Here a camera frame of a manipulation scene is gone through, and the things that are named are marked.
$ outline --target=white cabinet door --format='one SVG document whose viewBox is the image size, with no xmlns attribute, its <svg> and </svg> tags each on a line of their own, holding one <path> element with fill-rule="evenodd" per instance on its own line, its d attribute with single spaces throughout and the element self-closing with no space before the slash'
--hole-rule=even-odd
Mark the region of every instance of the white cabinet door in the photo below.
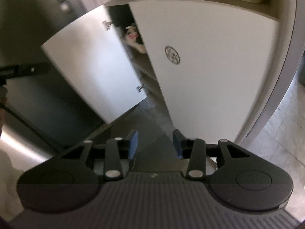
<svg viewBox="0 0 305 229">
<path fill-rule="evenodd" d="M 104 5 L 78 18 L 42 45 L 84 101 L 107 123 L 146 98 Z"/>
<path fill-rule="evenodd" d="M 278 22 L 196 0 L 130 3 L 174 126 L 207 143 L 234 141 L 273 56 Z M 166 46 L 179 54 L 171 63 Z"/>
</svg>

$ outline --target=silver screw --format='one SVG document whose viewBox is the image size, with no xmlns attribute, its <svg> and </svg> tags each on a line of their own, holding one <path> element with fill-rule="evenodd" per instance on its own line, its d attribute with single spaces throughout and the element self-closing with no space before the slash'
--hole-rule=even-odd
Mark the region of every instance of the silver screw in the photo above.
<svg viewBox="0 0 305 229">
<path fill-rule="evenodd" d="M 109 178 L 116 178 L 116 177 L 119 177 L 121 174 L 121 172 L 119 172 L 118 170 L 116 169 L 111 169 L 111 170 L 108 170 L 105 175 Z"/>
<path fill-rule="evenodd" d="M 200 178 L 203 176 L 203 172 L 201 170 L 194 169 L 189 171 L 189 176 L 192 178 Z"/>
</svg>

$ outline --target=ribbed black surface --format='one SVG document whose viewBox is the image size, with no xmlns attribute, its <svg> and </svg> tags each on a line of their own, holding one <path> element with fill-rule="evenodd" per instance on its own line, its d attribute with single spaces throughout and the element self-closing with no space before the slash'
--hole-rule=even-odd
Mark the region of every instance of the ribbed black surface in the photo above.
<svg viewBox="0 0 305 229">
<path fill-rule="evenodd" d="M 10 223 L 15 229 L 279 229 L 296 228 L 286 211 L 246 214 L 216 202 L 205 185 L 180 173 L 130 173 L 107 183 L 86 206 L 68 213 L 25 211 Z"/>
</svg>

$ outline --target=cabinet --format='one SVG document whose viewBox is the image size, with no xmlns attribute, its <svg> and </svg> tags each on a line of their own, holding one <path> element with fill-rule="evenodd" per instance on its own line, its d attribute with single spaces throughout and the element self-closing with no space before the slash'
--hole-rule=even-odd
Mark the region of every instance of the cabinet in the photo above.
<svg viewBox="0 0 305 229">
<path fill-rule="evenodd" d="M 111 18 L 100 6 L 44 45 L 88 104 L 110 123 L 148 94 L 185 136 L 235 141 L 268 79 L 279 29 L 273 7 L 238 0 L 112 0 L 105 6 Z M 104 20 L 114 24 L 109 31 Z M 124 43 L 122 29 L 133 21 L 147 55 Z M 63 42 L 67 47 L 59 48 Z M 178 65 L 166 46 L 179 54 Z M 142 84 L 145 91 L 135 93 Z"/>
</svg>

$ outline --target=open cabinet door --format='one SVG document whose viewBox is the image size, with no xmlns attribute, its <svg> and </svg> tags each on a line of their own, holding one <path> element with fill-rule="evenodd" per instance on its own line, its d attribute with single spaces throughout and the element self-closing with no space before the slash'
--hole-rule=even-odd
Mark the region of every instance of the open cabinet door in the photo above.
<svg viewBox="0 0 305 229">
<path fill-rule="evenodd" d="M 42 45 L 83 100 L 107 123 L 146 98 L 104 5 L 78 18 Z"/>
</svg>

